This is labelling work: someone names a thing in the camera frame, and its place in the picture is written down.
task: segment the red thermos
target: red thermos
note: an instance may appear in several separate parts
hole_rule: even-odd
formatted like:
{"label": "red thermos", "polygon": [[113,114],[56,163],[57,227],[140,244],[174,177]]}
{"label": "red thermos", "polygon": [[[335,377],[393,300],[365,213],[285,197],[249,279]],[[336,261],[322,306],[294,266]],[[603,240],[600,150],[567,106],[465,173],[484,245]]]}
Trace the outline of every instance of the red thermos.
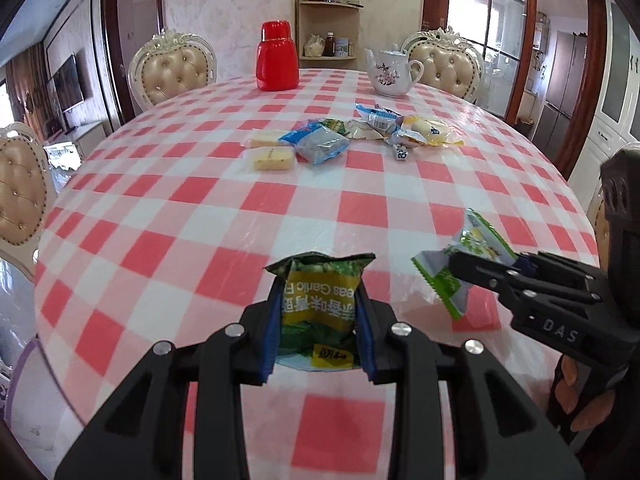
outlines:
{"label": "red thermos", "polygon": [[267,92],[291,90],[300,82],[296,45],[291,39],[289,22],[262,24],[262,41],[255,60],[258,88]]}

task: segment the window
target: window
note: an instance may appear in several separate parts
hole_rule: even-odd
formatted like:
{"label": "window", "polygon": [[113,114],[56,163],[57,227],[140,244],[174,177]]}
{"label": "window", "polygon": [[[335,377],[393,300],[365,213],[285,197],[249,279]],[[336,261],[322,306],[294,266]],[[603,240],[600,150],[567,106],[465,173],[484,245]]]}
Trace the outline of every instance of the window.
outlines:
{"label": "window", "polygon": [[448,25],[475,44],[486,63],[485,98],[477,104],[504,117],[522,53],[525,0],[449,0]]}
{"label": "window", "polygon": [[0,128],[4,128],[14,122],[14,114],[11,111],[9,94],[6,89],[6,81],[0,83]]}

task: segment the wooden door frame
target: wooden door frame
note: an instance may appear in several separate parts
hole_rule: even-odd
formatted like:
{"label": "wooden door frame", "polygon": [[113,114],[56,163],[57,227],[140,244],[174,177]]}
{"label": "wooden door frame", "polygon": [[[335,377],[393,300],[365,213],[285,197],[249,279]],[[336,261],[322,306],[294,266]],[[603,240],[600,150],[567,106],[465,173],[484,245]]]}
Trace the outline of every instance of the wooden door frame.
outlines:
{"label": "wooden door frame", "polygon": [[[158,30],[162,30],[164,27],[162,0],[156,0],[156,6],[158,8]],[[133,120],[136,115],[129,94],[128,67],[125,67],[124,75],[120,70],[120,66],[124,66],[124,62],[118,26],[118,0],[102,0],[102,22],[104,24],[104,48],[108,53],[111,88],[115,96],[120,124],[124,125]]]}
{"label": "wooden door frame", "polygon": [[[522,41],[522,52],[518,72],[511,92],[510,102],[505,116],[505,122],[515,124],[518,108],[524,94],[524,88],[529,73],[529,65],[533,50],[533,36],[536,26],[537,0],[527,0],[527,19],[525,33]],[[424,0],[422,11],[422,23],[430,28],[437,28],[440,23],[446,23],[449,13],[449,0]],[[588,0],[588,38],[585,70],[582,73],[582,82],[578,101],[575,105],[569,128],[566,131],[564,141],[560,146],[558,156],[554,162],[558,171],[565,179],[574,169],[580,156],[587,134],[593,123],[593,118],[598,106],[600,91],[604,79],[605,63],[607,58],[607,7],[606,0]]]}

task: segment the teapot handle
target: teapot handle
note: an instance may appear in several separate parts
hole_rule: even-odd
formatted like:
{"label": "teapot handle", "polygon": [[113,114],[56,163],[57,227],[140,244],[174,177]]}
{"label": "teapot handle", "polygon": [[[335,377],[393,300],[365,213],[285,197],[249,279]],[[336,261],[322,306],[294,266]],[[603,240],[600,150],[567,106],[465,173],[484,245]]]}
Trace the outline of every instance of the teapot handle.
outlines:
{"label": "teapot handle", "polygon": [[412,64],[417,64],[418,65],[418,77],[413,78],[412,77],[412,81],[411,84],[409,85],[409,88],[412,88],[418,81],[420,81],[420,78],[422,77],[422,74],[424,74],[424,65],[422,64],[422,62],[420,60],[417,59],[412,59],[411,61],[409,61],[409,74],[411,74],[411,65]]}

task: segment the white teapot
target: white teapot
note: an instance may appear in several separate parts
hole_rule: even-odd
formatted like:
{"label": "white teapot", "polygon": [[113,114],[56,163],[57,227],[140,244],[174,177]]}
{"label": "white teapot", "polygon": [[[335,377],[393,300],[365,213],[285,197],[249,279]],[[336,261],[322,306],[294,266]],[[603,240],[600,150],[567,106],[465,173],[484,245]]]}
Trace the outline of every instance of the white teapot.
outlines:
{"label": "white teapot", "polygon": [[[367,74],[376,92],[390,97],[405,95],[422,77],[424,65],[417,59],[409,61],[406,52],[400,52],[394,45],[392,50],[375,51],[368,48]],[[418,73],[412,78],[411,65],[418,66]]]}

